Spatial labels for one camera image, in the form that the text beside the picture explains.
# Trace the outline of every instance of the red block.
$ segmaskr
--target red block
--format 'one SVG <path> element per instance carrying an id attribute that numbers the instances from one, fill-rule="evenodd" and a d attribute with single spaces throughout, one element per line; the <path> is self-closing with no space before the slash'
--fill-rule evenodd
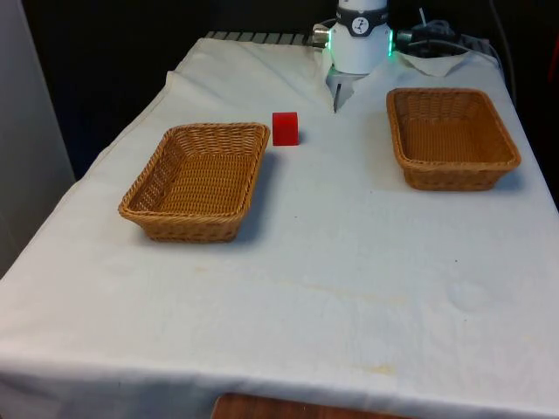
<path id="1" fill-rule="evenodd" d="M 275 147 L 299 145 L 299 118 L 296 112 L 274 113 L 272 120 Z"/>

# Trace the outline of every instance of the table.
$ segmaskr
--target table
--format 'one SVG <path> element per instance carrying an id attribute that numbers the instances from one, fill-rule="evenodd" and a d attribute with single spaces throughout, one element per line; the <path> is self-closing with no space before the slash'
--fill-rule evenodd
<path id="1" fill-rule="evenodd" d="M 0 282 L 0 415 L 207 418 L 224 393 L 430 418 L 559 415 L 559 217 L 499 71 L 387 58 L 338 114 L 320 57 L 201 40 Z M 385 95 L 477 87 L 522 166 L 410 189 Z M 296 111 L 234 244 L 150 242 L 117 206 L 163 133 Z"/>

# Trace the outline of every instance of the black wall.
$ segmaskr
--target black wall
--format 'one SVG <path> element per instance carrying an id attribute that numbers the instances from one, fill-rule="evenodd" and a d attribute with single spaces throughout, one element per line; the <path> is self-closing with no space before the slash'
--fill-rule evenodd
<path id="1" fill-rule="evenodd" d="M 559 2 L 495 2 L 514 54 L 519 115 L 549 185 L 557 190 L 552 139 L 559 139 L 559 130 L 551 122 L 558 116 L 559 96 L 557 83 L 547 82 L 547 71 L 556 40 Z M 24 0 L 77 177 L 155 97 L 166 71 L 207 31 L 308 31 L 314 23 L 334 15 L 337 1 L 192 3 Z M 488 0 L 392 0 L 392 27 L 416 24 L 419 5 L 424 6 L 428 19 L 449 20 L 456 30 L 489 38 L 502 51 Z"/>

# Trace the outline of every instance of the wicker basket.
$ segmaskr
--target wicker basket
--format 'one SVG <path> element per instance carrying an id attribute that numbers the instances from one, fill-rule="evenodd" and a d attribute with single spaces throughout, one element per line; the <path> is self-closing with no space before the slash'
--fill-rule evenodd
<path id="1" fill-rule="evenodd" d="M 387 106 L 397 161 L 415 189 L 488 190 L 521 164 L 483 92 L 397 89 Z"/>
<path id="2" fill-rule="evenodd" d="M 234 240 L 251 206 L 269 136 L 260 124 L 170 129 L 119 212 L 157 241 Z"/>

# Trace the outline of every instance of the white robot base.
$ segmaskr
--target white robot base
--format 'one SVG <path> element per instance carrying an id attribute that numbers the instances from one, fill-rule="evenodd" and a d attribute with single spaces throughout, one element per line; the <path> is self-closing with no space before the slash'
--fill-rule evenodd
<path id="1" fill-rule="evenodd" d="M 338 72 L 369 74 L 388 56 L 387 4 L 388 0 L 340 0 L 328 42 Z"/>

